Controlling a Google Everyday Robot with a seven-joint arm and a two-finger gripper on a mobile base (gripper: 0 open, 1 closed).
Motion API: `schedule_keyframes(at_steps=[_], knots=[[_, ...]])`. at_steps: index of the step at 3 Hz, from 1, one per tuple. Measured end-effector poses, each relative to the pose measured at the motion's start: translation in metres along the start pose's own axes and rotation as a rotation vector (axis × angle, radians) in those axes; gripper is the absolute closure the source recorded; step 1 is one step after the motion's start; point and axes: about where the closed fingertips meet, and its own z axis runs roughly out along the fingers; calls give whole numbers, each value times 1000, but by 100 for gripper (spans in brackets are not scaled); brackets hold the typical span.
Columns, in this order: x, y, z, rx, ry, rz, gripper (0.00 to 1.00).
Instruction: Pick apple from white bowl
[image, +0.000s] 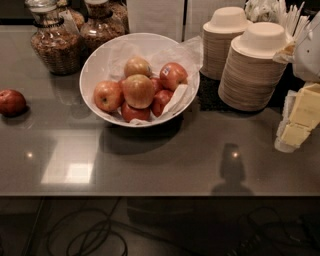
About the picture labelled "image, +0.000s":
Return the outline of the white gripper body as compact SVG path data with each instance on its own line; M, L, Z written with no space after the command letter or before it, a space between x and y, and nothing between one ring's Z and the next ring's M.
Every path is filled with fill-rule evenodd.
M295 99L296 99L297 93L293 90L289 90L285 100L284 100L284 106L282 110L282 120L279 123L277 132L276 132L276 139L274 141L274 147L276 150L283 152L283 153L292 153L296 150L294 146L286 144L282 139L281 136L284 133L284 129L289 122L289 115L292 112Z

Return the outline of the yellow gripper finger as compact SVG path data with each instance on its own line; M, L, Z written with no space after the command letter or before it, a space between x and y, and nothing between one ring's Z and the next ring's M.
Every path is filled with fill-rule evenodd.
M285 125L284 131L280 139L287 145L300 147L309 137L311 130L306 126L296 123L288 123Z
M294 102L289 121L310 129L320 123L320 84L306 83Z

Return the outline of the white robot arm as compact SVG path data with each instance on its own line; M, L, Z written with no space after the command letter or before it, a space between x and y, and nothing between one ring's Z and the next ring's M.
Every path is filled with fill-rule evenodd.
M305 82L285 98L274 146L291 153L320 123L320 12L302 29L292 57L293 74Z

